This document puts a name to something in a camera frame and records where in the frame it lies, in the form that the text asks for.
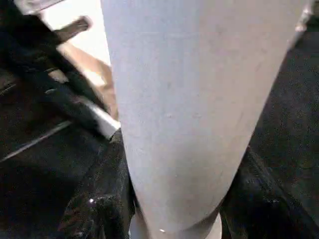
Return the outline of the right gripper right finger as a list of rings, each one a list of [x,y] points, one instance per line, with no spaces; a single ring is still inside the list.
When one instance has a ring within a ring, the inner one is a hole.
[[[224,239],[317,239],[319,227],[247,148],[220,210]]]

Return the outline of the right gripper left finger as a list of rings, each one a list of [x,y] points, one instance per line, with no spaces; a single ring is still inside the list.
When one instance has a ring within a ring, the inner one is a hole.
[[[127,239],[134,194],[121,131],[107,142],[69,201],[59,239]]]

